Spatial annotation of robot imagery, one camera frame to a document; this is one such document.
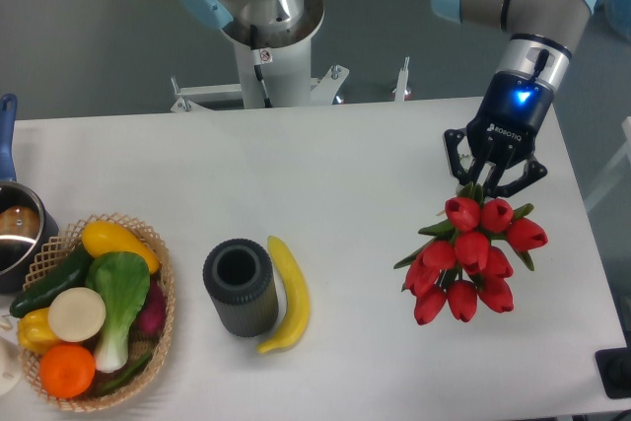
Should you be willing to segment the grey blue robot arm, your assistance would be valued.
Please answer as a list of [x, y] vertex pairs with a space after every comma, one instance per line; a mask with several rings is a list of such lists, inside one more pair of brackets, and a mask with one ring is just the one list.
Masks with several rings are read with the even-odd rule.
[[[233, 45], [247, 108], [324, 105], [345, 78], [311, 76], [311, 41], [322, 0], [178, 0]], [[478, 112], [444, 143], [452, 176], [487, 197], [510, 197], [543, 178], [535, 139], [596, 0], [430, 0], [454, 23], [496, 26], [510, 35]]]

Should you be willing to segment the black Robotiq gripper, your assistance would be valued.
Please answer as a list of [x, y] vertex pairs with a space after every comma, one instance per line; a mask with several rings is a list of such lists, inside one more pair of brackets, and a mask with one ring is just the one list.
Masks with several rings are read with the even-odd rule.
[[[474, 159], [495, 164], [483, 184], [485, 196], [513, 196], [546, 177], [547, 167], [532, 153], [553, 99], [553, 91], [538, 83], [507, 72], [495, 74], [466, 129], [448, 129], [443, 133], [451, 176], [461, 186], [478, 183], [478, 177], [471, 173], [471, 167], [464, 166], [458, 151], [467, 137]], [[497, 164], [510, 145], [513, 153], [506, 167], [523, 161], [522, 174], [502, 182], [508, 169]]]

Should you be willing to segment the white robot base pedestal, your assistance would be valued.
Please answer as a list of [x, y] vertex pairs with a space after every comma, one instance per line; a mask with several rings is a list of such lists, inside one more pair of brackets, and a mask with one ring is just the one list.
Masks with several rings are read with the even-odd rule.
[[237, 100], [245, 109], [342, 104], [348, 68], [334, 63], [312, 75], [312, 39], [323, 19], [322, 0], [253, 0], [222, 30], [234, 48], [238, 83], [181, 88], [171, 78], [172, 111]]

